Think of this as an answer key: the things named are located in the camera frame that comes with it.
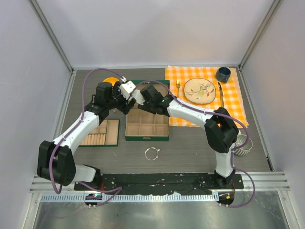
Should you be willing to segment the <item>green jewelry box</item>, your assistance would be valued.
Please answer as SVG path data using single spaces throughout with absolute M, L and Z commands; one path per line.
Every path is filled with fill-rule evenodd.
M 138 105 L 135 103 L 126 115 L 125 140 L 168 141 L 169 117 L 141 110 Z

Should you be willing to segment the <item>green jewelry tray insert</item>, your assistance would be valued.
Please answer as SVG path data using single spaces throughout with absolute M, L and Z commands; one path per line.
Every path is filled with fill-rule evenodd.
M 79 147 L 115 147 L 119 142 L 120 120 L 104 120 L 93 129 Z

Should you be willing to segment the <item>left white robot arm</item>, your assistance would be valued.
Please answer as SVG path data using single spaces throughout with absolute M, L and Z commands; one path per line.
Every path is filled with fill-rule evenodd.
M 90 190 L 97 190 L 102 183 L 100 170 L 87 165 L 76 165 L 74 153 L 79 145 L 109 115 L 118 109 L 125 115 L 136 103 L 132 94 L 136 86 L 133 82 L 115 84 L 98 83 L 96 93 L 82 109 L 79 118 L 59 137 L 43 141 L 39 147 L 37 175 L 49 180 L 56 193 L 61 187 L 72 182 L 84 182 Z

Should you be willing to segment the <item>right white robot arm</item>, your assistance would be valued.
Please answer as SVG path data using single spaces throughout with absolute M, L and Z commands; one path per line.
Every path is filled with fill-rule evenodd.
M 232 153 L 238 128 L 225 108 L 213 111 L 196 107 L 171 94 L 163 96 L 152 84 L 146 85 L 139 94 L 138 108 L 152 114 L 181 118 L 204 129 L 208 145 L 216 155 L 215 183 L 220 188 L 231 185 L 235 174 Z

